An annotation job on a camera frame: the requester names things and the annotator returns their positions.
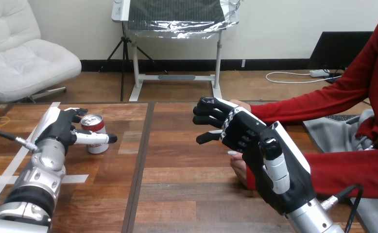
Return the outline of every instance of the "aluminum can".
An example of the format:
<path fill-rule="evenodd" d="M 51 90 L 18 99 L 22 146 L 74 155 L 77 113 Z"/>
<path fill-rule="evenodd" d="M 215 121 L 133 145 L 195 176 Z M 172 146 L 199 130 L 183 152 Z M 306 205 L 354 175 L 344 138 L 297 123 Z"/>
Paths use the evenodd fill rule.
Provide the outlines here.
<path fill-rule="evenodd" d="M 106 128 L 104 127 L 103 116 L 99 114 L 90 114 L 84 116 L 80 121 L 83 130 L 89 130 L 95 133 L 106 133 Z M 99 154 L 105 152 L 108 148 L 108 144 L 95 144 L 86 145 L 89 153 Z"/>

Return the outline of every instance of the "gray cloth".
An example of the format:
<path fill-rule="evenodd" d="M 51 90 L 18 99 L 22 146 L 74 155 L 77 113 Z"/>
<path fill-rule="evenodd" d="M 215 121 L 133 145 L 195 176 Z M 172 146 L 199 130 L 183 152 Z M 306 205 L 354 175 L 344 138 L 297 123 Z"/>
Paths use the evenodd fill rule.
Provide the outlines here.
<path fill-rule="evenodd" d="M 323 117 L 305 121 L 304 125 L 324 153 L 360 151 L 370 147 L 372 141 L 366 137 L 355 137 L 355 134 L 359 126 L 373 116 L 372 109 L 367 109 L 360 116 L 347 121 L 335 121 Z M 378 199 L 363 198 L 358 207 L 358 214 L 370 233 L 378 233 Z"/>

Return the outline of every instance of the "robotic hand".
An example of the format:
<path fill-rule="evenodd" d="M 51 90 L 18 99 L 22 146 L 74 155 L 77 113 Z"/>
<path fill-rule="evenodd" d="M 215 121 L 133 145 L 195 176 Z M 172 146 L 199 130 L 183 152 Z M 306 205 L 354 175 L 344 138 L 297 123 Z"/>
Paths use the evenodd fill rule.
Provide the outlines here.
<path fill-rule="evenodd" d="M 343 233 L 316 199 L 309 164 L 279 122 L 267 127 L 243 107 L 219 98 L 202 97 L 193 113 L 193 123 L 222 128 L 198 136 L 196 142 L 220 140 L 243 153 L 259 194 L 296 232 Z"/>
<path fill-rule="evenodd" d="M 66 174 L 63 163 L 68 147 L 75 143 L 117 141 L 113 134 L 75 129 L 72 123 L 79 123 L 79 116 L 86 113 L 87 109 L 82 108 L 64 111 L 49 108 L 34 130 L 31 142 L 0 132 L 1 136 L 17 141 L 33 153 L 0 206 L 0 233 L 50 233 L 51 218 Z"/>

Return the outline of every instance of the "white cable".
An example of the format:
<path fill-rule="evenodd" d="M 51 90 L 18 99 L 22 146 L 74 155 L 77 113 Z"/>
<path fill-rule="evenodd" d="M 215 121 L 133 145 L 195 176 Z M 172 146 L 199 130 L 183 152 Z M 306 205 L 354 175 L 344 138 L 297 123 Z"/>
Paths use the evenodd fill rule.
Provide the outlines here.
<path fill-rule="evenodd" d="M 281 81 L 270 80 L 268 78 L 268 76 L 271 75 L 271 74 L 293 74 L 293 75 L 300 75 L 300 76 L 309 76 L 310 74 L 297 74 L 297 73 L 289 73 L 289 72 L 272 72 L 272 73 L 269 73 L 269 74 L 266 75 L 266 79 L 270 82 L 273 82 L 273 83 L 316 83 L 316 82 L 320 82 L 320 81 L 324 81 L 324 80 L 337 79 L 337 78 L 341 77 L 341 76 L 337 76 L 337 77 L 333 77 L 333 78 L 318 79 L 318 80 L 307 81 L 307 82 L 281 82 Z"/>

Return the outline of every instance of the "red sleeve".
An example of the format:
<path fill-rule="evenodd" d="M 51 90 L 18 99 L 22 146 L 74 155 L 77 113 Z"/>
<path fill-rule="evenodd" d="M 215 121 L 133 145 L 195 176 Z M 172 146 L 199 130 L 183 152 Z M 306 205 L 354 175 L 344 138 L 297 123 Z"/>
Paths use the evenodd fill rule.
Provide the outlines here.
<path fill-rule="evenodd" d="M 316 193 L 334 195 L 344 188 L 359 183 L 364 188 L 364 198 L 378 199 L 378 150 L 306 154 L 310 165 L 311 180 Z M 249 183 L 255 182 L 252 172 L 247 169 Z"/>
<path fill-rule="evenodd" d="M 321 90 L 266 105 L 251 105 L 252 113 L 272 124 L 298 123 L 343 112 L 368 97 L 378 55 L 378 25 L 365 48 L 333 85 Z"/>

